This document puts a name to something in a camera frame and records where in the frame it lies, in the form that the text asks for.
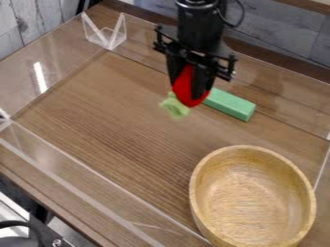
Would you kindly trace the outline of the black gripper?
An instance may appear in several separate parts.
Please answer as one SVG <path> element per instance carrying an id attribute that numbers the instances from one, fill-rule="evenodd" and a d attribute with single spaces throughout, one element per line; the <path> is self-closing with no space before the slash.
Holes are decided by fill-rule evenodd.
<path id="1" fill-rule="evenodd" d="M 200 99 L 212 87 L 215 76 L 226 81 L 234 78 L 238 61 L 234 50 L 219 41 L 203 52 L 196 51 L 178 40 L 178 28 L 172 25 L 156 24 L 155 32 L 154 49 L 166 56 L 170 84 L 174 84 L 186 65 L 192 64 L 192 99 Z"/>

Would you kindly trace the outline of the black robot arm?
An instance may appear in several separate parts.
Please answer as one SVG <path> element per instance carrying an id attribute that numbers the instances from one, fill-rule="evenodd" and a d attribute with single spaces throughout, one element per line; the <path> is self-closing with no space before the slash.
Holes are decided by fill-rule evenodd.
<path id="1" fill-rule="evenodd" d="M 223 42 L 227 0 L 175 0 L 175 25 L 158 24 L 154 49 L 166 56 L 171 89 L 183 104 L 195 106 L 215 78 L 230 81 L 238 57 Z"/>

